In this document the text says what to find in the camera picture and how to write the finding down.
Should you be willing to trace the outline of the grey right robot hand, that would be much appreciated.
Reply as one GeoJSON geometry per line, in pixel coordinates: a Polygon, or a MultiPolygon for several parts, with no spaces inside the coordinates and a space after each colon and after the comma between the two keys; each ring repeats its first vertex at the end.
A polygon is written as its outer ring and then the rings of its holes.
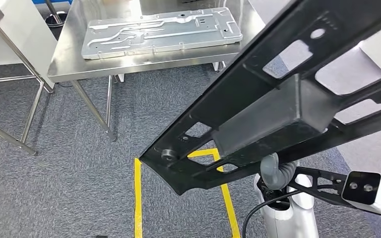
{"type": "Polygon", "coordinates": [[[273,153],[261,160],[260,176],[269,189],[280,190],[292,180],[298,165],[298,161],[279,164],[278,154],[273,153]]]}

